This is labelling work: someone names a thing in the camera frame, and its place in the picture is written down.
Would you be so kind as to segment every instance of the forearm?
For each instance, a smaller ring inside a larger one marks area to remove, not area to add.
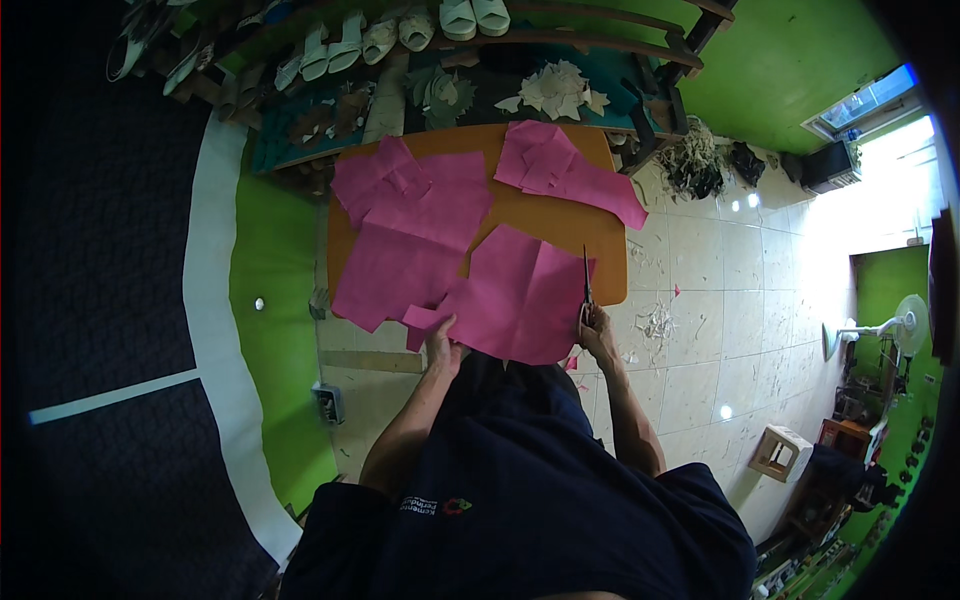
[[[438,370],[423,374],[417,388],[367,454],[360,485],[395,498],[420,456],[452,378]]]
[[[613,447],[617,460],[656,477],[666,470],[657,432],[643,414],[623,367],[614,365],[604,369],[604,375],[610,397]]]

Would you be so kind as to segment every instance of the pink material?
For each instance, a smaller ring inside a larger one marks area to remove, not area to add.
[[[344,162],[331,186],[360,234],[331,308],[374,332],[387,318],[401,320],[411,304],[444,299],[493,194],[481,152],[417,163],[402,140],[385,137],[375,155]]]
[[[436,310],[411,302],[402,319],[410,327],[407,349],[419,350],[425,331],[456,313],[453,340],[496,358],[557,363],[575,342],[583,269],[582,257],[501,225],[473,251],[469,278],[454,281]]]
[[[647,219],[629,178],[588,163],[563,130],[550,123],[511,123],[493,178],[526,194],[603,208],[629,228],[640,229]]]

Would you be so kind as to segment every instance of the wooden tabletop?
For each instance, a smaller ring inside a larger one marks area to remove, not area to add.
[[[560,125],[574,146],[587,161],[603,169],[613,170],[607,139],[595,128]],[[608,306],[627,298],[627,241],[623,223],[612,213],[590,206],[549,196],[524,194],[519,189],[493,180],[500,159],[505,124],[474,125],[448,130],[411,133],[403,141],[413,156],[431,156],[483,151],[487,181],[493,192],[493,207],[477,231],[458,275],[469,273],[470,255],[480,242],[501,223],[545,240],[577,256],[597,258],[591,282],[593,301]],[[379,142],[348,148],[340,160],[350,156],[372,155]],[[327,280],[330,301],[336,297],[337,283],[353,249],[357,232],[350,228],[349,218],[333,196],[330,202],[328,242],[326,246]]]

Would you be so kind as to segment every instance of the plastic stool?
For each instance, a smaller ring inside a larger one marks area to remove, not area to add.
[[[790,450],[786,465],[777,461],[783,449]],[[793,483],[804,474],[813,454],[813,444],[781,425],[767,425],[748,467],[783,483]]]

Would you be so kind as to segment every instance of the white strip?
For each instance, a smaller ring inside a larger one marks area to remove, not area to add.
[[[161,377],[160,379],[144,381],[143,383],[137,383],[127,388],[113,390],[112,392],[104,392],[96,396],[81,398],[79,400],[73,400],[72,402],[64,402],[63,404],[58,404],[57,406],[48,406],[47,408],[40,408],[35,411],[30,411],[28,417],[30,417],[31,425],[39,425],[41,423],[50,422],[51,420],[65,419],[67,417],[79,415],[80,413],[85,413],[87,411],[92,411],[104,406],[109,406],[110,404],[116,404],[117,402],[129,400],[135,396],[143,396],[144,394],[149,394],[150,392],[156,392],[157,390],[162,390],[163,388],[169,388],[170,386],[175,386],[183,383],[184,381],[190,381],[191,379],[197,379],[198,377],[200,377],[200,374],[196,369],[177,372],[172,375],[167,375],[166,377]]]
[[[230,256],[236,240],[236,186],[247,128],[210,114],[197,157],[183,261],[183,307],[197,370],[220,431],[227,475],[253,536],[281,568],[302,530],[270,483],[263,409],[230,310]]]

